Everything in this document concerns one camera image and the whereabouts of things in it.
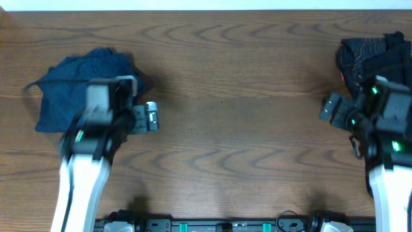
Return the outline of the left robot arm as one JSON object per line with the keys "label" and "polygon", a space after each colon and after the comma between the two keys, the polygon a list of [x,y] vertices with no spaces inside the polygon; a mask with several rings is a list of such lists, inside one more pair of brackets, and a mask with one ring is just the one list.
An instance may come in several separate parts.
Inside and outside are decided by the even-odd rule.
{"label": "left robot arm", "polygon": [[155,102],[135,103],[132,75],[92,79],[84,109],[61,139],[59,195],[52,231],[93,231],[113,158],[128,135],[158,131]]}

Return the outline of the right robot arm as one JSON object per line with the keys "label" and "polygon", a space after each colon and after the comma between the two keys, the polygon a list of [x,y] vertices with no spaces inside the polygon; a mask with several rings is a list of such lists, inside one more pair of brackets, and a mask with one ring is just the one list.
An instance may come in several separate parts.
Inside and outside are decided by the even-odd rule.
{"label": "right robot arm", "polygon": [[377,231],[411,231],[411,88],[378,76],[357,97],[331,93],[319,118],[350,132],[365,161]]}

